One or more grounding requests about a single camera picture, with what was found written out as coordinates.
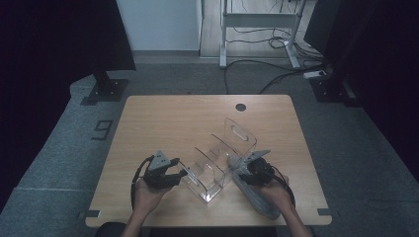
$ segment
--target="clear plastic box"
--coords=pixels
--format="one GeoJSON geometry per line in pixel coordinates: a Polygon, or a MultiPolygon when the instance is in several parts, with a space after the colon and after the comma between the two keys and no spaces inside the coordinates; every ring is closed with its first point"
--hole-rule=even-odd
{"type": "Polygon", "coordinates": [[[256,143],[257,139],[252,133],[226,118],[223,139],[212,134],[209,148],[203,151],[195,147],[195,163],[191,167],[179,162],[178,168],[188,172],[182,178],[183,182],[205,202],[210,202],[231,181],[232,170],[227,158],[246,157],[256,143]]]}

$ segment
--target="black stand base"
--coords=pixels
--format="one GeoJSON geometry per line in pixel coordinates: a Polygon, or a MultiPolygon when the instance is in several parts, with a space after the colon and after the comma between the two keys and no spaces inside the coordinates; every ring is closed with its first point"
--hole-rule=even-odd
{"type": "Polygon", "coordinates": [[[347,107],[361,106],[346,81],[340,86],[333,86],[328,79],[311,79],[310,84],[319,103],[344,103],[347,107]]]}
{"type": "Polygon", "coordinates": [[[98,102],[118,102],[121,100],[127,84],[127,79],[110,79],[106,89],[101,89],[96,83],[90,95],[85,97],[80,105],[96,106],[98,102]]]}
{"type": "Polygon", "coordinates": [[[340,90],[331,92],[327,79],[311,79],[311,88],[313,89],[317,102],[320,103],[343,103],[343,94],[340,90]]]}

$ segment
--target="cable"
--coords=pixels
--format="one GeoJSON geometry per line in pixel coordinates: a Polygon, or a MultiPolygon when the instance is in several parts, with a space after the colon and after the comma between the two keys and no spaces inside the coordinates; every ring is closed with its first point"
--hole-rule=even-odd
{"type": "Polygon", "coordinates": [[[290,3],[291,3],[291,1],[289,1],[289,2],[288,2],[288,4],[287,4],[287,7],[288,7],[288,9],[289,9],[289,13],[291,12],[291,9],[290,9],[290,3]]]}
{"type": "Polygon", "coordinates": [[[278,174],[280,174],[280,176],[281,176],[281,178],[283,178],[283,180],[285,181],[286,179],[284,178],[284,176],[283,176],[283,174],[280,172],[280,170],[278,170],[278,168],[277,167],[275,167],[275,166],[271,166],[272,168],[274,168],[277,172],[278,172],[278,174]]]}
{"type": "Polygon", "coordinates": [[[256,40],[256,41],[248,41],[248,40],[242,40],[242,39],[235,39],[235,40],[225,40],[226,42],[248,42],[248,43],[257,43],[257,42],[264,42],[264,41],[270,41],[271,39],[262,39],[262,40],[256,40]]]}
{"type": "Polygon", "coordinates": [[[281,29],[278,29],[278,28],[264,28],[264,29],[256,29],[256,30],[252,30],[252,31],[246,31],[246,32],[237,31],[237,29],[235,29],[235,28],[234,28],[234,30],[237,33],[241,33],[241,34],[255,33],[255,32],[263,32],[263,31],[280,31],[280,32],[286,33],[286,31],[281,30],[281,29]]]}
{"type": "Polygon", "coordinates": [[[269,13],[271,13],[272,9],[274,9],[274,7],[277,6],[277,4],[278,4],[278,0],[275,1],[274,6],[272,6],[271,10],[269,10],[269,13]]]}
{"type": "Polygon", "coordinates": [[[277,171],[278,171],[278,173],[281,175],[281,178],[280,177],[278,177],[278,176],[276,176],[276,175],[272,175],[272,174],[270,174],[270,173],[268,173],[268,172],[266,172],[266,171],[264,171],[264,170],[262,170],[262,169],[258,169],[258,172],[260,172],[260,173],[263,173],[263,174],[265,174],[265,175],[267,175],[267,176],[269,176],[269,177],[271,177],[272,179],[274,179],[274,180],[276,180],[276,181],[278,181],[278,183],[280,183],[283,187],[284,187],[284,189],[287,191],[287,193],[289,194],[289,196],[290,196],[290,199],[291,199],[291,203],[293,204],[293,206],[295,206],[295,197],[294,197],[294,195],[293,195],[293,190],[290,188],[290,186],[287,184],[287,182],[286,182],[286,179],[284,178],[284,176],[283,176],[283,174],[281,174],[281,172],[276,168],[276,167],[274,167],[277,171]]]}
{"type": "Polygon", "coordinates": [[[131,182],[131,189],[130,189],[130,199],[131,199],[131,206],[133,209],[133,205],[134,205],[134,201],[135,201],[135,186],[136,186],[136,181],[138,180],[139,174],[141,173],[142,167],[145,165],[145,163],[149,162],[151,163],[151,161],[153,160],[154,156],[150,156],[148,158],[146,158],[141,165],[138,167],[138,169],[136,169],[135,175],[132,178],[132,182],[131,182]]]}
{"type": "Polygon", "coordinates": [[[236,64],[236,63],[238,63],[238,62],[256,62],[256,63],[261,63],[261,64],[266,64],[266,65],[270,65],[270,66],[274,66],[274,67],[277,67],[277,68],[280,68],[280,69],[283,69],[283,70],[288,70],[288,71],[290,71],[289,73],[286,73],[286,74],[282,74],[282,75],[279,75],[279,76],[277,76],[277,77],[275,77],[273,80],[271,80],[260,92],[259,92],[259,94],[263,94],[269,87],[271,87],[272,85],[274,85],[275,83],[278,83],[278,82],[282,82],[282,80],[284,79],[284,78],[286,78],[286,77],[288,77],[288,76],[291,76],[291,75],[296,75],[296,74],[298,74],[298,73],[301,73],[301,72],[306,72],[306,71],[309,71],[309,70],[313,70],[313,69],[318,69],[318,68],[322,68],[322,67],[324,67],[324,66],[326,66],[326,64],[324,63],[324,62],[322,62],[321,64],[319,64],[319,65],[315,65],[315,66],[311,66],[311,67],[307,67],[307,68],[304,68],[304,69],[294,69],[294,68],[288,68],[288,67],[284,67],[284,66],[280,66],[280,65],[275,65],[275,64],[272,64],[272,63],[269,63],[269,62],[264,62],[264,61],[257,61],[257,60],[250,60],[250,59],[240,59],[240,60],[236,60],[236,61],[233,61],[233,62],[231,62],[230,64],[228,64],[225,68],[224,68],[224,86],[225,86],[225,92],[226,92],[226,95],[229,95],[229,89],[228,89],[228,83],[227,83],[227,70],[228,70],[228,68],[230,68],[232,65],[234,65],[234,64],[236,64]]]}
{"type": "Polygon", "coordinates": [[[244,11],[246,11],[246,12],[247,12],[247,9],[244,7],[243,0],[241,0],[241,6],[243,7],[244,11]]]}
{"type": "Polygon", "coordinates": [[[283,0],[283,2],[281,3],[280,13],[282,13],[282,12],[283,12],[283,6],[284,6],[284,0],[283,0]]]}
{"type": "Polygon", "coordinates": [[[273,48],[273,49],[279,49],[279,48],[283,48],[283,47],[285,47],[286,45],[285,45],[285,42],[284,42],[284,40],[286,40],[284,37],[282,37],[282,34],[283,33],[286,33],[286,34],[290,34],[290,33],[288,33],[288,32],[286,32],[286,31],[284,31],[284,30],[279,30],[279,29],[274,29],[273,31],[272,31],[272,37],[271,37],[271,40],[269,41],[269,46],[271,47],[271,48],[273,48]],[[278,37],[276,37],[275,36],[275,31],[280,31],[281,32],[281,34],[278,36],[278,37]],[[280,42],[281,44],[282,44],[282,46],[274,46],[274,44],[273,44],[273,42],[274,41],[278,41],[278,42],[280,42]]]}
{"type": "Polygon", "coordinates": [[[314,52],[314,51],[310,51],[310,50],[306,50],[304,48],[302,48],[298,43],[294,44],[296,52],[300,55],[300,56],[304,56],[304,57],[308,57],[317,61],[323,61],[323,56],[318,53],[318,52],[314,52]]]}

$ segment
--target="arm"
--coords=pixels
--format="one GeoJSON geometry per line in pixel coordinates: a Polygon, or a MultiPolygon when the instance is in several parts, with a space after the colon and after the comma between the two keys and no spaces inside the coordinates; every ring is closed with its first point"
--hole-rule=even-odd
{"type": "MultiPolygon", "coordinates": [[[[284,178],[288,183],[289,178],[287,176],[284,176],[284,178]]],[[[267,186],[258,187],[258,189],[280,209],[293,237],[311,237],[299,218],[289,194],[278,181],[272,180],[267,186]]]]}
{"type": "Polygon", "coordinates": [[[169,192],[171,188],[163,190],[154,190],[150,188],[142,179],[138,180],[135,185],[135,201],[123,237],[137,237],[145,218],[160,203],[163,196],[169,192]]]}

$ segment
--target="wooden panel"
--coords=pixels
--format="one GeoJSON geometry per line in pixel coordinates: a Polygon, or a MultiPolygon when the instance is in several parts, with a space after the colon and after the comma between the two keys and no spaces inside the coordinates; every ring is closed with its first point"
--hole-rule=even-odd
{"type": "MultiPolygon", "coordinates": [[[[131,214],[129,188],[139,164],[157,150],[186,164],[194,147],[205,148],[210,135],[223,136],[230,118],[258,139],[257,150],[291,179],[296,208],[305,224],[329,224],[319,216],[327,208],[313,163],[289,96],[134,96],[128,98],[90,209],[89,226],[126,222],[131,214]],[[246,105],[244,112],[235,109],[246,105]]],[[[257,213],[231,181],[210,203],[204,203],[181,184],[169,192],[148,216],[144,226],[264,226],[283,225],[257,213]]]]}

